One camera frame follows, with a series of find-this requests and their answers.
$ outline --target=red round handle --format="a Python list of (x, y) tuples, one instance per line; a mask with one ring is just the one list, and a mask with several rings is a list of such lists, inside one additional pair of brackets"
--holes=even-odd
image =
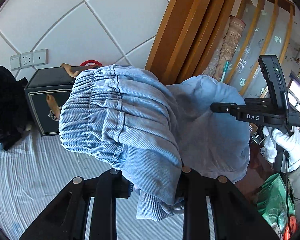
[(87, 65), (89, 63), (94, 63), (98, 67), (103, 67), (103, 65), (99, 61), (96, 61), (96, 60), (87, 60), (87, 61), (81, 63), (80, 67), (83, 67), (83, 66), (85, 66), (85, 65)]

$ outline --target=gloved hand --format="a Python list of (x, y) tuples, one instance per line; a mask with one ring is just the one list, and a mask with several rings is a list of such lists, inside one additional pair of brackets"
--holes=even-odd
[(291, 137), (271, 127), (264, 127), (262, 132), (266, 138), (261, 154), (266, 160), (270, 163), (274, 163), (274, 159), (277, 156), (275, 142), (289, 153), (288, 172), (296, 170), (300, 166), (300, 131), (298, 127), (292, 127), (292, 132), (294, 133)]

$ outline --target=black bag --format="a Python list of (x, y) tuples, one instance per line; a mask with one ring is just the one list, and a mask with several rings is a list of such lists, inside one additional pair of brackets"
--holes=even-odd
[(22, 137), (32, 117), (26, 101), (26, 78), (18, 82), (12, 73), (0, 66), (0, 143), (8, 150)]

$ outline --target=electrical outlet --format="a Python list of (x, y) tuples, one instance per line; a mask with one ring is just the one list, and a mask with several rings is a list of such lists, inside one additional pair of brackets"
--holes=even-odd
[(20, 54), (10, 57), (10, 69), (14, 70), (20, 68)]
[(33, 52), (33, 65), (45, 65), (48, 63), (48, 50), (47, 49), (39, 49)]
[(21, 68), (33, 67), (32, 51), (21, 54)]

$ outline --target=silver bolt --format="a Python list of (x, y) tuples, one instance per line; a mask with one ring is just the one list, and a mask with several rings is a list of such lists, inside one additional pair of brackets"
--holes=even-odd
[(182, 171), (183, 171), (184, 173), (189, 173), (189, 172), (191, 171), (191, 168), (189, 168), (188, 166), (183, 166), (183, 167), (182, 167)]
[(112, 168), (111, 170), (110, 170), (110, 173), (111, 174), (118, 174), (119, 173), (119, 170), (116, 170), (115, 168)]
[(225, 177), (225, 176), (220, 176), (220, 177), (218, 178), (218, 180), (219, 180), (219, 182), (221, 182), (221, 183), (226, 183), (226, 182), (228, 181), (227, 177)]
[(80, 184), (80, 183), (82, 182), (82, 178), (80, 178), (80, 177), (75, 177), (75, 178), (72, 180), (72, 182), (73, 182), (74, 184)]

